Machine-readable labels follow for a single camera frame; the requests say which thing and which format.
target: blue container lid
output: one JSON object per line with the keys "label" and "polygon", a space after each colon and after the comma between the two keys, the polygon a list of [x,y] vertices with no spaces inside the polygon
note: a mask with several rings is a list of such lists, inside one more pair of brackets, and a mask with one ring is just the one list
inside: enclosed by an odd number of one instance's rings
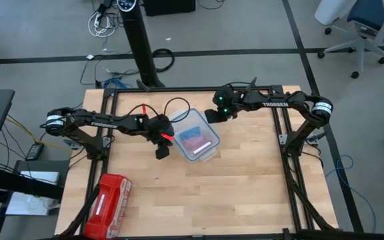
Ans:
{"label": "blue container lid", "polygon": [[[185,116],[187,112],[171,117],[176,121]],[[220,138],[207,120],[192,108],[188,116],[178,122],[172,123],[174,128],[174,140],[188,161],[194,162],[220,144]]]}

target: wooden tabletop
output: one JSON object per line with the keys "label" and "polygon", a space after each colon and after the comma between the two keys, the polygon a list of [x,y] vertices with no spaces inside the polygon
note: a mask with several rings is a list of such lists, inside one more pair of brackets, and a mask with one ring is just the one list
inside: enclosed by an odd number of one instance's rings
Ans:
{"label": "wooden tabletop", "polygon": [[[298,86],[284,86],[284,91],[296,90]],[[124,115],[141,103],[162,113],[166,102],[173,97],[185,98],[199,111],[214,109],[213,94],[121,93],[116,115]],[[103,90],[88,90],[84,108],[100,111],[102,96]],[[167,114],[184,108],[184,102],[173,101]],[[289,114],[293,129],[297,129],[304,119],[295,110],[289,109]],[[175,147],[171,148],[170,156],[156,160],[156,146],[143,137],[114,131],[108,173],[124,175],[133,183],[121,236],[280,233],[286,227],[294,232],[271,110],[241,112],[238,118],[212,127],[221,143],[216,156],[206,163],[188,162]],[[83,129],[93,135],[97,131],[95,127]],[[317,154],[310,146],[305,146],[304,151]],[[319,160],[302,155],[300,163],[309,200],[327,222],[336,227]],[[85,159],[70,169],[56,233],[65,230],[78,214],[84,202],[90,165],[90,160]]]}

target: black box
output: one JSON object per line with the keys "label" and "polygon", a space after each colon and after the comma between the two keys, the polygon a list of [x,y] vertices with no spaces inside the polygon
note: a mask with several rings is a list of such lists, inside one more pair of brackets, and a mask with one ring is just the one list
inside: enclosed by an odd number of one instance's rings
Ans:
{"label": "black box", "polygon": [[173,13],[190,13],[195,10],[195,0],[143,0],[147,16]]}

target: red case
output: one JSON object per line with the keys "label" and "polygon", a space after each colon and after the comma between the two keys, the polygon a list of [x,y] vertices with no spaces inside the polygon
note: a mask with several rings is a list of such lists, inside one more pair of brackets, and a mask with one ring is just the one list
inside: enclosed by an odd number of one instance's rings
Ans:
{"label": "red case", "polygon": [[106,173],[99,186],[99,196],[93,214],[85,225],[84,235],[96,240],[112,239],[119,235],[131,181],[121,175]]}

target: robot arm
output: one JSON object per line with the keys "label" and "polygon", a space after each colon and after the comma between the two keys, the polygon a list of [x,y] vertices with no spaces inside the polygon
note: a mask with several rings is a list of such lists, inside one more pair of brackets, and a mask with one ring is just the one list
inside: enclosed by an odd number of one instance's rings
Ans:
{"label": "robot arm", "polygon": [[[300,128],[287,136],[285,152],[298,157],[303,144],[313,130],[327,124],[333,111],[333,104],[324,97],[306,95],[302,91],[292,94],[262,94],[259,91],[234,91],[232,87],[222,86],[213,98],[217,110],[208,109],[205,116],[209,123],[220,123],[229,118],[235,119],[240,111],[256,111],[262,107],[284,107],[298,110],[305,118]],[[312,110],[307,102],[313,103]]]}
{"label": "robot arm", "polygon": [[169,155],[168,146],[172,146],[174,130],[167,116],[157,115],[149,118],[145,114],[127,114],[122,117],[90,112],[84,109],[60,108],[47,114],[45,130],[52,136],[68,137],[87,150],[89,159],[105,159],[107,146],[102,137],[92,137],[82,131],[82,126],[95,126],[116,129],[123,134],[140,135],[158,146],[156,158],[162,159]]}

